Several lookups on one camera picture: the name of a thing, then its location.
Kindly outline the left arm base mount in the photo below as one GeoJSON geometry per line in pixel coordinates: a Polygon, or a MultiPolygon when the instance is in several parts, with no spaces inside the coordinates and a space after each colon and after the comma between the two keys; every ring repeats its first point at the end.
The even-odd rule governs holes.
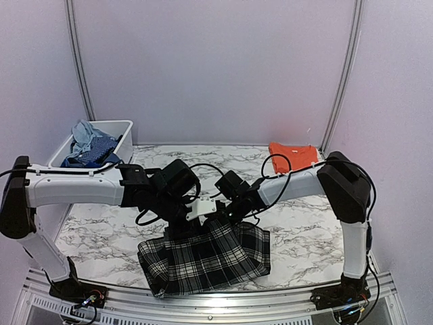
{"type": "Polygon", "coordinates": [[[49,294],[52,297],[74,303],[78,307],[94,306],[103,308],[106,302],[108,289],[105,286],[69,279],[53,282],[49,294]]]}

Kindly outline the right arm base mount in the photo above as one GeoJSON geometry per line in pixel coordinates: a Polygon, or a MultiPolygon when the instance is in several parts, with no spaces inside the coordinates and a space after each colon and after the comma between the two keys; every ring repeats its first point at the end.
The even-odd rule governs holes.
{"type": "Polygon", "coordinates": [[[352,284],[348,286],[338,284],[313,289],[310,301],[315,305],[316,310],[323,310],[366,302],[370,297],[371,293],[367,285],[356,287],[352,284]]]}

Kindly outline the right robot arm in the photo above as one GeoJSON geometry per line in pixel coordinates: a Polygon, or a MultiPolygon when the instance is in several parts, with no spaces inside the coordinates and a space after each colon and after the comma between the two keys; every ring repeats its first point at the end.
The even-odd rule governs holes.
{"type": "Polygon", "coordinates": [[[344,246],[341,284],[335,289],[335,297],[341,303],[350,303],[367,286],[373,238],[370,215],[377,191],[368,173],[343,153],[334,151],[321,162],[287,173],[261,175],[253,184],[228,171],[215,186],[230,201],[226,215],[236,221],[263,213],[278,202],[326,196],[342,227],[344,246]]]}

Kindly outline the orange t-shirt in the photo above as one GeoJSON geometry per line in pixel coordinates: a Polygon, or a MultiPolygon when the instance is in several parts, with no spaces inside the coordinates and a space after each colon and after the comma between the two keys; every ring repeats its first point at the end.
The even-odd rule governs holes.
{"type": "Polygon", "coordinates": [[[318,151],[313,146],[285,146],[271,142],[268,146],[273,170],[276,174],[285,174],[310,167],[319,162],[318,151]]]}

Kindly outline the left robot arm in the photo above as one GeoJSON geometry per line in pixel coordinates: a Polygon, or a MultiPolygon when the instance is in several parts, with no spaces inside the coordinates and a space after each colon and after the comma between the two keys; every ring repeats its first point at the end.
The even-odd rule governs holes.
{"type": "Polygon", "coordinates": [[[61,169],[32,165],[27,156],[16,159],[1,199],[1,233],[21,243],[44,269],[52,289],[71,301],[85,296],[72,260],[43,235],[37,209],[56,204],[106,204],[136,207],[173,224],[184,224],[201,184],[195,173],[177,159],[165,168],[111,163],[100,169],[61,169]]]}

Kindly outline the black white plaid shirt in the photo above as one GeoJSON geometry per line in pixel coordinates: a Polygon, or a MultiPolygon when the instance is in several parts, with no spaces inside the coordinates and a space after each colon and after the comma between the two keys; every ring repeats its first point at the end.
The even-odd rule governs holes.
{"type": "Polygon", "coordinates": [[[207,221],[199,232],[138,245],[139,264],[152,294],[178,297],[229,288],[271,273],[271,235],[252,223],[207,221]]]}

